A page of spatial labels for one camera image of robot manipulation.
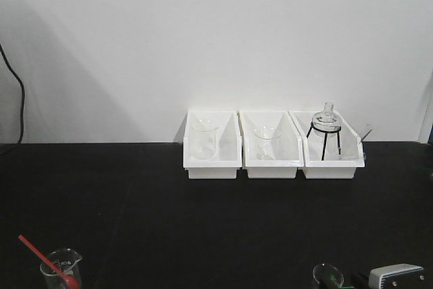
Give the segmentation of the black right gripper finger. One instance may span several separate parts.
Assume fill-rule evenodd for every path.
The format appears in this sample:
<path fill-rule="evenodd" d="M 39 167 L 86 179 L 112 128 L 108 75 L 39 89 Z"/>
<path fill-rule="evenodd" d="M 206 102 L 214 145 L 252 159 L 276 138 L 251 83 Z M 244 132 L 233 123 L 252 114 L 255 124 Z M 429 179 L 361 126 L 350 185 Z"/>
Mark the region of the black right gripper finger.
<path fill-rule="evenodd" d="M 362 273 L 351 273 L 350 280 L 355 289 L 369 289 L 369 278 Z"/>

